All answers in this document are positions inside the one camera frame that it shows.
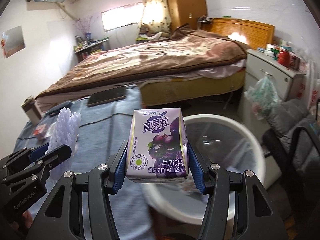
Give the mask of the person hand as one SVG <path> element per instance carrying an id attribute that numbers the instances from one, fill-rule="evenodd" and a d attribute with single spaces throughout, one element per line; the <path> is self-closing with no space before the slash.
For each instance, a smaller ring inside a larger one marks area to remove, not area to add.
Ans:
<path id="1" fill-rule="evenodd" d="M 30 229 L 31 225 L 33 223 L 33 217 L 29 210 L 22 213 L 21 221 L 19 222 L 20 228 L 27 228 Z"/>

